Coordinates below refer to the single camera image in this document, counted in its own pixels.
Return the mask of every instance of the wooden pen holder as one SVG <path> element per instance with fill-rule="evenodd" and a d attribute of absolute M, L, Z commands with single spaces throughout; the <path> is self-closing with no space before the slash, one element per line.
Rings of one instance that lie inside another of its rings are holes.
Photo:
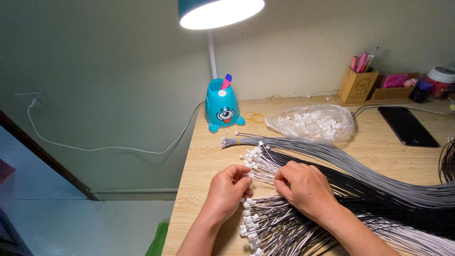
<path fill-rule="evenodd" d="M 370 72 L 356 73 L 350 67 L 346 71 L 338 96 L 344 103 L 365 102 L 379 72 L 372 67 Z"/>

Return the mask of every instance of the floor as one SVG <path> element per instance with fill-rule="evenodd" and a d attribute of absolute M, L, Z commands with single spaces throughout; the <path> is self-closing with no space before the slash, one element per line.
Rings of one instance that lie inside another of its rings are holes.
<path fill-rule="evenodd" d="M 174 201 L 87 200 L 0 126 L 0 208 L 34 256 L 142 256 Z"/>

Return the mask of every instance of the dog face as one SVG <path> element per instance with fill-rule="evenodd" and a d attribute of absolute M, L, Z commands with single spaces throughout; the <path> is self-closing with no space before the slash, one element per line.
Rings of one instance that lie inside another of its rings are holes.
<path fill-rule="evenodd" d="M 231 121 L 231 118 L 234 116 L 234 110 L 229 109 L 229 107 L 224 107 L 221 109 L 221 112 L 217 112 L 217 118 L 225 123 Z"/>

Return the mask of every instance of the baseboard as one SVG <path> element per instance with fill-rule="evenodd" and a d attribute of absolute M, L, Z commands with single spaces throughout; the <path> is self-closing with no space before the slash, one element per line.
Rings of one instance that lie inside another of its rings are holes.
<path fill-rule="evenodd" d="M 175 200 L 177 189 L 91 189 L 99 201 Z"/>

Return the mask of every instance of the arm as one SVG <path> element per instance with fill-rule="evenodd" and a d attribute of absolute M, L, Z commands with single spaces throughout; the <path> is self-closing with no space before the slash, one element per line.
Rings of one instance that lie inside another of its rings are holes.
<path fill-rule="evenodd" d="M 207 199 L 183 240 L 177 256 L 211 254 L 221 225 L 234 214 L 240 198 L 250 198 L 253 195 L 249 188 L 253 179 L 245 175 L 249 172 L 250 169 L 246 166 L 231 165 L 213 177 Z"/>
<path fill-rule="evenodd" d="M 315 166 L 290 161 L 277 172 L 274 184 L 290 204 L 330 232 L 351 256 L 400 255 L 338 203 L 327 178 Z"/>

